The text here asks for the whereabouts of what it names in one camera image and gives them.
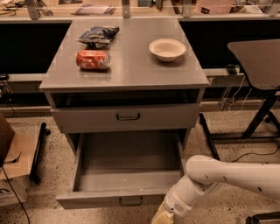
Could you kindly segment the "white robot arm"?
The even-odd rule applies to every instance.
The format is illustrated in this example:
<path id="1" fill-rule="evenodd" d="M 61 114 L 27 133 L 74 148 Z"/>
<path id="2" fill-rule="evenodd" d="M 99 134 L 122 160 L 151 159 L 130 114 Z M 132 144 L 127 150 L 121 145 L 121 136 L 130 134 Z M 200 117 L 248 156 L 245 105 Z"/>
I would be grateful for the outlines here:
<path id="1" fill-rule="evenodd" d="M 185 175 L 173 185 L 152 218 L 151 224 L 173 224 L 185 217 L 193 204 L 225 183 L 280 200 L 280 164 L 222 162 L 196 155 L 185 163 Z"/>

